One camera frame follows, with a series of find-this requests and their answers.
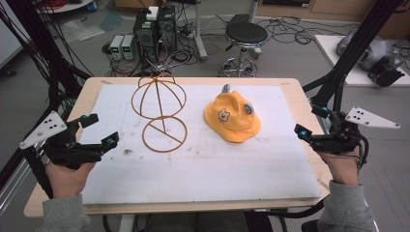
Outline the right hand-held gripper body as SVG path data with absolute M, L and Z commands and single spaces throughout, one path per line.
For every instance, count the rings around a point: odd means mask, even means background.
M 310 144 L 310 147 L 316 152 L 342 154 L 354 151 L 364 140 L 361 138 L 359 125 L 380 129 L 400 128 L 399 123 L 385 119 L 359 106 L 354 106 L 348 113 L 332 111 L 329 120 L 331 123 L 329 132 L 323 135 L 314 135 L 316 143 Z

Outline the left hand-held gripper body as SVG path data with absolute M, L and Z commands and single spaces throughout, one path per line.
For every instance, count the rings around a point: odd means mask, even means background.
M 100 144 L 80 144 L 76 133 L 82 128 L 78 119 L 65 122 L 56 111 L 51 111 L 34 130 L 19 143 L 24 150 L 43 142 L 43 150 L 54 164 L 77 169 L 81 164 L 97 162 L 102 159 Z

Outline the person's left hand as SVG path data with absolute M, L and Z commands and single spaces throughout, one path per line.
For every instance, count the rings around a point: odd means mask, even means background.
M 94 163 L 84 163 L 78 169 L 70 169 L 50 161 L 45 166 L 45 172 L 52 188 L 53 197 L 62 198 L 80 195 L 94 166 Z

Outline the person's right hand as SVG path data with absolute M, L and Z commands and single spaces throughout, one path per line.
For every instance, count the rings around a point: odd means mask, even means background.
M 333 181 L 347 186 L 357 186 L 359 184 L 359 157 L 360 149 L 344 154 L 331 154 L 319 152 L 319 157 L 328 165 L 333 177 Z

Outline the wooden table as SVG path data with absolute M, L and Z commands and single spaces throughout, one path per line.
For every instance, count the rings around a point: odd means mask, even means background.
M 108 84 L 134 84 L 140 78 L 124 77 L 94 77 L 85 83 L 78 102 L 73 109 L 73 117 L 82 114 L 94 113 L 93 108 L 98 99 L 100 90 Z M 302 90 L 300 82 L 295 78 L 215 78 L 215 77 L 176 77 L 176 81 L 183 88 L 187 85 L 219 85 L 221 90 L 224 84 L 230 84 L 232 90 L 238 86 L 278 86 L 281 88 L 290 109 L 295 126 L 297 124 L 319 132 L 320 126 L 310 112 L 308 98 Z M 306 199 L 277 199 L 277 200 L 248 200 L 227 202 L 193 202 L 193 203 L 130 203 L 130 204 L 87 204 L 84 208 L 89 215 L 102 214 L 131 214 L 131 213 L 169 213 L 169 212 L 199 212 L 222 210 L 247 210 L 263 208 L 291 208 L 311 206 L 324 198 L 328 192 L 330 174 L 320 158 L 314 154 L 309 146 L 302 141 L 307 152 L 308 161 L 316 178 L 321 192 L 317 198 Z

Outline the black metal bar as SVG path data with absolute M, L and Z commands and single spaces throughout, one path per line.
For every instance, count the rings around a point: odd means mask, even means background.
M 32 172 L 34 173 L 39 185 L 44 190 L 49 199 L 53 198 L 52 187 L 49 178 L 45 171 L 45 166 L 42 159 L 38 156 L 37 150 L 31 146 L 22 151 L 23 156 L 28 162 Z

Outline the white floor board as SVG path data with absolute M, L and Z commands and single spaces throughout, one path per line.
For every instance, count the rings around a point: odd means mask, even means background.
M 339 56 L 337 55 L 337 44 L 342 39 L 343 36 L 315 35 L 315 40 L 318 43 L 318 46 L 332 66 L 334 66 L 339 59 Z M 406 72 L 402 68 L 398 68 L 397 70 L 402 72 L 403 76 L 394 82 L 391 87 L 410 88 L 410 72 Z M 361 69 L 358 65 L 355 65 L 347 75 L 345 85 L 353 87 L 377 87 L 377 84 L 367 77 L 367 72 Z

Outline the black device on board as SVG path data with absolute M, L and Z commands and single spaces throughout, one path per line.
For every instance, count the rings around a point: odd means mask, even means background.
M 392 64 L 389 57 L 382 57 L 370 68 L 367 77 L 379 87 L 388 87 L 404 76 Z

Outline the yellow bucket hat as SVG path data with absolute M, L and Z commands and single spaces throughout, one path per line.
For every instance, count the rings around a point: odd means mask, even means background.
M 243 143 L 255 137 L 261 130 L 261 121 L 250 101 L 230 84 L 224 84 L 221 92 L 204 110 L 207 125 L 223 139 Z

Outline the grey bench power supply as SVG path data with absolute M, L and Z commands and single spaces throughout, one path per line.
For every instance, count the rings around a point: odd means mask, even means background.
M 122 41 L 122 51 L 125 60 L 132 60 L 135 57 L 136 46 L 133 35 L 126 35 Z
M 111 51 L 112 58 L 114 60 L 122 60 L 123 59 L 123 52 L 122 52 L 122 41 L 124 39 L 123 35 L 116 35 L 112 40 L 109 49 Z

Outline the grey robot shell part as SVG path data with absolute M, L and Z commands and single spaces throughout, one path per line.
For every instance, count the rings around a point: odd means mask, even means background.
M 343 39 L 337 44 L 337 55 L 341 55 L 345 48 L 351 42 L 353 36 L 356 34 L 357 28 L 352 29 Z M 375 66 L 382 58 L 388 60 L 388 64 L 395 69 L 403 64 L 403 59 L 400 57 L 399 52 L 394 49 L 392 42 L 374 39 L 367 47 L 365 52 L 361 55 L 358 65 L 364 71 L 369 71 Z

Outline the white foam mat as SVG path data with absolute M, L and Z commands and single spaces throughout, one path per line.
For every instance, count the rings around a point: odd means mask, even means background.
M 131 106 L 136 85 L 108 84 L 93 108 L 99 121 L 83 131 L 83 144 L 118 132 L 116 148 L 102 157 L 83 191 L 87 204 L 193 203 L 317 198 L 321 192 L 295 123 L 278 86 L 238 86 L 261 120 L 261 130 L 232 143 L 205 122 L 204 110 L 219 85 L 187 85 L 178 114 L 188 128 L 186 142 L 157 153 L 142 141 L 146 120 Z

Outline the black computer tower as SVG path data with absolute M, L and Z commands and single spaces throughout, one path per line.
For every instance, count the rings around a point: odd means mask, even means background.
M 147 18 L 151 14 L 148 9 L 141 10 L 135 19 L 133 33 L 137 50 L 143 67 L 158 61 L 156 45 L 158 42 L 158 24 Z
M 173 51 L 176 49 L 176 10 L 174 6 L 160 8 L 158 16 L 159 50 Z

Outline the black round stool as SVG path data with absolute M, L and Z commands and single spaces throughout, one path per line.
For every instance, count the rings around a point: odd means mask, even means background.
M 238 57 L 227 59 L 220 70 L 220 75 L 231 77 L 258 76 L 258 68 L 253 61 L 246 57 L 250 49 L 260 48 L 268 41 L 267 31 L 260 25 L 250 22 L 231 23 L 226 27 L 225 38 L 229 46 L 225 49 L 230 50 L 233 46 L 240 48 Z

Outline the grey metal desk leg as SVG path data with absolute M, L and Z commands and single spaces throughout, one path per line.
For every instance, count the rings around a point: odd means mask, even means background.
M 198 50 L 199 61 L 205 62 L 208 58 L 204 42 L 201 37 L 201 0 L 194 0 L 195 5 L 195 31 L 193 33 L 195 44 Z

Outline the black metal frame stand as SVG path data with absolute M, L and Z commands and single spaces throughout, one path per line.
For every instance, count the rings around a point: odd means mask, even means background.
M 5 0 L 0 20 L 22 45 L 48 85 L 48 109 L 72 109 L 90 72 L 73 62 L 76 54 L 68 45 L 58 22 L 50 26 L 37 0 Z
M 313 106 L 326 107 L 329 100 L 333 99 L 333 111 L 340 112 L 347 75 L 402 2 L 403 0 L 377 0 L 374 3 L 332 69 L 303 87 L 305 93 L 320 87 L 317 94 L 310 99 Z

